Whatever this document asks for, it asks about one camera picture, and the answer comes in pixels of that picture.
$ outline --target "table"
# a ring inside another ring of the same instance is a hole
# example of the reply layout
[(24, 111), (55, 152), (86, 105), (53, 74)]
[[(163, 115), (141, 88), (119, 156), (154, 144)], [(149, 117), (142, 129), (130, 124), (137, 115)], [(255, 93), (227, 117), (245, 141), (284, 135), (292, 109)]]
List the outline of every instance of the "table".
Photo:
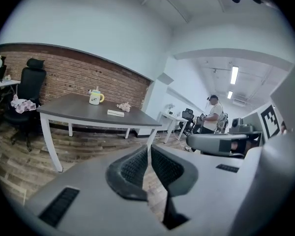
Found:
[(10, 80), (10, 81), (5, 81), (3, 80), (2, 82), (0, 82), (0, 88), (1, 87), (6, 87), (6, 86), (10, 86), (14, 92), (13, 89), (13, 85), (16, 85), (16, 93), (18, 92), (18, 84), (20, 83), (20, 81), (14, 81), (14, 80)]
[(183, 133), (183, 131), (184, 131), (186, 125), (187, 125), (188, 120), (186, 120), (184, 118), (181, 118), (181, 117), (174, 116), (174, 115), (170, 115), (170, 114), (164, 113), (164, 112), (161, 113), (161, 116), (165, 116), (165, 117), (167, 117), (167, 118), (169, 118), (169, 119), (172, 120), (171, 124), (169, 125), (169, 127), (167, 129), (168, 134), (165, 137), (164, 143), (167, 143), (167, 141), (169, 139), (169, 136), (171, 135), (172, 130), (174, 129), (175, 123), (177, 121), (182, 121), (183, 122), (183, 127), (182, 127), (181, 132), (180, 132), (180, 134), (178, 136), (178, 140), (180, 140), (181, 135), (182, 135), (182, 133)]
[(50, 133), (49, 121), (61, 121), (68, 123), (69, 135), (72, 136), (72, 124), (97, 127), (127, 128), (126, 138), (130, 128), (151, 128), (151, 134), (147, 141), (150, 148), (156, 132), (162, 125), (149, 117), (136, 107), (131, 107), (130, 112), (124, 112), (124, 117), (109, 116), (107, 110), (119, 111), (115, 102), (103, 101), (99, 105), (89, 104), (88, 95), (70, 93), (47, 104), (40, 106), (40, 122), (44, 139), (50, 157), (57, 171), (62, 172), (62, 166), (57, 156), (54, 143)]

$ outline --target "fluorescent light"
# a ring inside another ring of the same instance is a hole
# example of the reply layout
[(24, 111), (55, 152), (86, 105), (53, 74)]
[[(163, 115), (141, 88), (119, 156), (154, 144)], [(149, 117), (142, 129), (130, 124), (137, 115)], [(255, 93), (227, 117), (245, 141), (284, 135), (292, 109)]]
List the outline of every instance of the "fluorescent light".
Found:
[(238, 75), (238, 67), (237, 66), (233, 66), (231, 84), (234, 84), (235, 85), (236, 79), (237, 79), (237, 75)]
[(233, 92), (232, 91), (229, 91), (227, 98), (230, 99), (232, 97), (232, 95), (233, 95)]

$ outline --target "black vent slot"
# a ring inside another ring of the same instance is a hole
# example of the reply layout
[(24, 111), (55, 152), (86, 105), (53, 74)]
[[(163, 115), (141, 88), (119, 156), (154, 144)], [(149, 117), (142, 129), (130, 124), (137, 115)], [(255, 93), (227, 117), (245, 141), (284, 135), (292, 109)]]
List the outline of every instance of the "black vent slot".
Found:
[(216, 166), (218, 169), (224, 170), (224, 171), (230, 171), (230, 172), (234, 172), (237, 173), (237, 171), (239, 170), (239, 168), (234, 167), (234, 166), (229, 166), (229, 165), (225, 165), (225, 164), (220, 164), (218, 166)]
[(51, 202), (51, 204), (39, 216), (41, 220), (52, 227), (56, 227), (65, 212), (79, 194), (79, 190), (64, 188), (63, 191)]

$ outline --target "gray table top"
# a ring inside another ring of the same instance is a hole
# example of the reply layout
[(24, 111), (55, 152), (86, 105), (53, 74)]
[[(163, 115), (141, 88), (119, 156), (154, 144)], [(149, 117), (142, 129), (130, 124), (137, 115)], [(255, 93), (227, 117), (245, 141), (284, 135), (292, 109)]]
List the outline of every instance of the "gray table top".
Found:
[(159, 122), (142, 112), (137, 107), (131, 107), (130, 112), (124, 112), (124, 117), (110, 116), (107, 110), (124, 112), (117, 107), (116, 102), (104, 100), (99, 105), (89, 104), (89, 96), (70, 93), (40, 106), (37, 111), (43, 114), (69, 119), (134, 125), (134, 126), (162, 126)]

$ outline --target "laminate floor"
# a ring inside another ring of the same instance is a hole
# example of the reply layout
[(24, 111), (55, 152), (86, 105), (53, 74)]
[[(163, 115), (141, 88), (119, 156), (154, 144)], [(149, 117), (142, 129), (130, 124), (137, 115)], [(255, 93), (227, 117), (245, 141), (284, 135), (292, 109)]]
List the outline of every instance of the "laminate floor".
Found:
[[(12, 145), (9, 138), (15, 129), (6, 123), (0, 126), (0, 184), (6, 195), (24, 204), (37, 190), (54, 179), (58, 174), (45, 145), (43, 135), (31, 137), (32, 151), (28, 152), (25, 141), (17, 140)], [(138, 144), (146, 144), (147, 138), (136, 138), (129, 134), (128, 139), (124, 134), (94, 134), (74, 132), (69, 137), (68, 131), (51, 128), (52, 138), (59, 160), (66, 171), (76, 163), (93, 157), (102, 156), (111, 151), (128, 148)], [(155, 138), (154, 144), (164, 144), (167, 133)], [(170, 135), (167, 146), (183, 150), (186, 146), (185, 135), (181, 141)], [(157, 178), (152, 166), (149, 165), (144, 176), (143, 189), (148, 194), (148, 205), (152, 212), (161, 221), (167, 191)]]

